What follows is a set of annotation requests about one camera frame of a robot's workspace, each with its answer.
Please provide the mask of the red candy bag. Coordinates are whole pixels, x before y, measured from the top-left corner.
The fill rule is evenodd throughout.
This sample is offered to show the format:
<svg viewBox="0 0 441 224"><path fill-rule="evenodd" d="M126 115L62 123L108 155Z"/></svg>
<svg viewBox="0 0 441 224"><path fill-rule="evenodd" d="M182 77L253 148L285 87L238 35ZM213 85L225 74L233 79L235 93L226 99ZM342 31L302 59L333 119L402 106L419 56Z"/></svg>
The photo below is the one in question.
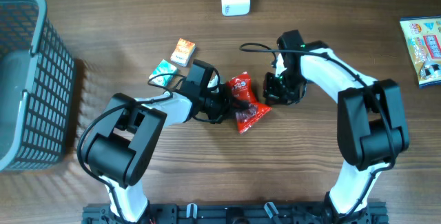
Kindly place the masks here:
<svg viewBox="0 0 441 224"><path fill-rule="evenodd" d="M251 126L271 111L271 107L260 103L255 97L252 91L252 79L247 72L232 78L227 82L227 86L231 90L232 96L238 100L235 103L237 109L235 117L240 134L248 131Z"/></svg>

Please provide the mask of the orange small box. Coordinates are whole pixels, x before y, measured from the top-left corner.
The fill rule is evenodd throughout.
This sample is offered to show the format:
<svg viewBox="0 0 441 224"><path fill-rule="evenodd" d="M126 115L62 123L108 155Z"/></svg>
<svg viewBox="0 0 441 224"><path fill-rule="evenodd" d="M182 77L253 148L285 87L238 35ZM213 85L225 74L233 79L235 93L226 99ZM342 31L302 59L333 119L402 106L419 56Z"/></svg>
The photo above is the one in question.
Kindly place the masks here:
<svg viewBox="0 0 441 224"><path fill-rule="evenodd" d="M186 67L195 49L195 43L185 39L179 39L170 60L178 65Z"/></svg>

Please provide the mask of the teal small box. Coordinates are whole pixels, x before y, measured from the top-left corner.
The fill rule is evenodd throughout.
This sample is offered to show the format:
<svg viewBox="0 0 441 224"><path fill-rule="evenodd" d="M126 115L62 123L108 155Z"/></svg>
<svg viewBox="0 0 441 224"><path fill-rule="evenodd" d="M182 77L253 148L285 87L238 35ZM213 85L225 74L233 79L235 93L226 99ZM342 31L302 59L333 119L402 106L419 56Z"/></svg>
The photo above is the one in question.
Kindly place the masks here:
<svg viewBox="0 0 441 224"><path fill-rule="evenodd" d="M168 86L174 74L178 72L178 68L166 60L162 60L153 73L149 75L149 80L160 86Z"/></svg>

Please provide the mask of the yellow snack bag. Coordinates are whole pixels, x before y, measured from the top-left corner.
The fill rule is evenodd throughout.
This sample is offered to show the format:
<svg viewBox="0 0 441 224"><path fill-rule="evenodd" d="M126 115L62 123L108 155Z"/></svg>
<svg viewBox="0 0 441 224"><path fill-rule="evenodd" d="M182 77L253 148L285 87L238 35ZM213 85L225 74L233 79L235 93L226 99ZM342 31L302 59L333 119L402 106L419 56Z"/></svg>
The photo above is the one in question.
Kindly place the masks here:
<svg viewBox="0 0 441 224"><path fill-rule="evenodd" d="M418 78L418 87L440 85L440 15L404 17L400 27Z"/></svg>

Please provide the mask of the grey plastic basket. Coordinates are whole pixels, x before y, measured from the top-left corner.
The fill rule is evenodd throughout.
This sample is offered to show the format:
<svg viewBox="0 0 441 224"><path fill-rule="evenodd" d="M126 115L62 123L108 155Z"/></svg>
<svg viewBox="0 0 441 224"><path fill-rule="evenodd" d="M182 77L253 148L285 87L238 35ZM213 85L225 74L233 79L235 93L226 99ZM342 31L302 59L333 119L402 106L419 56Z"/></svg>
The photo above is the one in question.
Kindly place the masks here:
<svg viewBox="0 0 441 224"><path fill-rule="evenodd" d="M46 0L1 0L1 171L63 159L75 76Z"/></svg>

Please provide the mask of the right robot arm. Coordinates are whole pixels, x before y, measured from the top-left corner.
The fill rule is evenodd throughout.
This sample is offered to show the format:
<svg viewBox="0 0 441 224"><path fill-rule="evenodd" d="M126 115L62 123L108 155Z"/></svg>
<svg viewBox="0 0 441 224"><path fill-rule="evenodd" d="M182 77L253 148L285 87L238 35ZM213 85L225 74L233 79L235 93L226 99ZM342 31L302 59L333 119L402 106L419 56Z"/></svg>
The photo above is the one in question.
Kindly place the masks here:
<svg viewBox="0 0 441 224"><path fill-rule="evenodd" d="M336 102L344 161L325 197L323 218L328 223L360 218L377 177L393 169L410 144L399 85L355 70L322 41L305 43L298 30L284 32L272 54L275 71L264 80L267 105L299 103L310 82Z"/></svg>

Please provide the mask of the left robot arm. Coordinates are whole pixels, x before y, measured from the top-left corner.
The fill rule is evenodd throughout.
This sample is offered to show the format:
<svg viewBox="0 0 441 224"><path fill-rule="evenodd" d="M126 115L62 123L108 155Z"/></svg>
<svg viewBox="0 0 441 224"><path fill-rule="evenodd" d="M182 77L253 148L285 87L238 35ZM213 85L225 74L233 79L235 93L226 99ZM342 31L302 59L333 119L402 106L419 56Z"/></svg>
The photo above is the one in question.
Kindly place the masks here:
<svg viewBox="0 0 441 224"><path fill-rule="evenodd" d="M86 127L77 146L79 165L104 184L110 203L83 209L83 223L175 223L176 210L161 216L143 191L142 177L164 128L206 114L222 123L249 108L232 94L218 70L195 60L172 88L148 99L116 93L103 113Z"/></svg>

